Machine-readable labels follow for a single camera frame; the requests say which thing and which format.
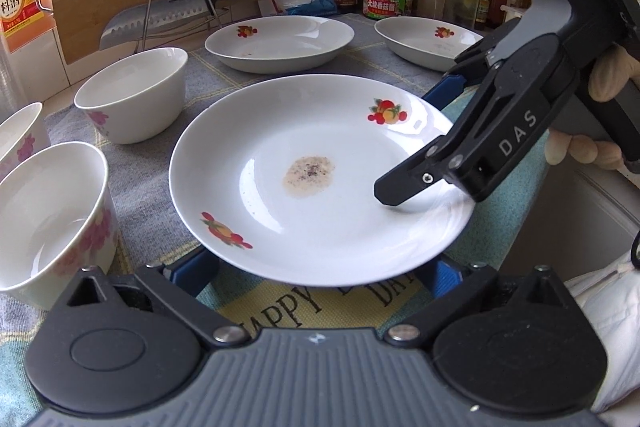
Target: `tablecloth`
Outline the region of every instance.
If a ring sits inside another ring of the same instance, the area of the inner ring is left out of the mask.
[[[440,74],[394,55],[357,14],[340,17],[355,31],[351,44],[314,70],[366,76],[424,95]],[[159,136],[118,146],[97,135],[75,107],[46,120],[53,144],[82,140],[97,145],[110,165],[110,188],[121,227],[112,273],[130,273],[152,261],[169,263],[197,243],[177,216],[169,195],[168,166],[185,127],[225,95],[269,78],[231,70],[204,49],[190,53],[186,66],[187,103],[178,120]],[[455,120],[473,92],[464,93],[444,113]],[[476,206],[465,231],[447,250],[460,263],[480,260],[499,267],[524,222],[546,173],[543,141],[486,201]],[[261,327],[361,327],[383,330],[428,302],[411,274],[362,287],[313,289],[263,280],[223,263],[198,299],[254,335]],[[45,314],[0,296],[0,426],[18,427],[40,408],[22,359]]]

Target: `gloved hand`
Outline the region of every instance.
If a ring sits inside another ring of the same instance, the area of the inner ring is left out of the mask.
[[[640,89],[640,62],[622,46],[614,44],[596,60],[589,77],[589,94],[596,102],[609,102],[629,80]],[[614,143],[594,142],[588,136],[570,136],[549,129],[545,145],[549,165],[559,164],[567,152],[580,163],[593,163],[607,170],[620,169],[624,165],[622,150]]]

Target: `knife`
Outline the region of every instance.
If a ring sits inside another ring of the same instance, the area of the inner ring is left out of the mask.
[[[218,9],[229,5],[232,0],[211,0]],[[106,50],[124,42],[133,42],[142,38],[145,25],[146,4],[140,4],[121,11],[104,27],[100,37],[100,49]],[[149,36],[171,30],[193,22],[199,18],[213,15],[207,0],[155,0],[149,11]]]

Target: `yellow label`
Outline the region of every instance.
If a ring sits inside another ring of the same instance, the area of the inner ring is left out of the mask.
[[[43,17],[36,0],[0,0],[2,30],[7,37]]]
[[[263,281],[217,311],[252,336],[262,328],[379,328],[421,288],[413,275],[330,289]]]

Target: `bowl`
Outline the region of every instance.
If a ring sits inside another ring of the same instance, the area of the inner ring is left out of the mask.
[[[184,106],[184,67],[180,48],[156,48],[94,74],[76,93],[74,103],[113,143],[137,143],[160,134]]]
[[[170,162],[172,201],[206,248],[260,277],[311,287],[385,280],[441,253],[471,216],[474,202],[444,181],[393,208],[373,193],[450,127],[420,98],[368,78],[267,80],[187,127]]]
[[[0,181],[20,163],[50,145],[40,102],[11,115],[0,124]]]
[[[399,57],[434,71],[448,71],[455,58],[482,39],[466,28],[422,17],[391,17],[375,25]]]
[[[333,60],[353,36],[353,29],[337,20],[283,15],[226,26],[210,35],[204,45],[235,70],[284,74]]]
[[[0,183],[0,293],[49,310],[79,268],[107,272],[118,238],[108,178],[98,148],[66,142]]]

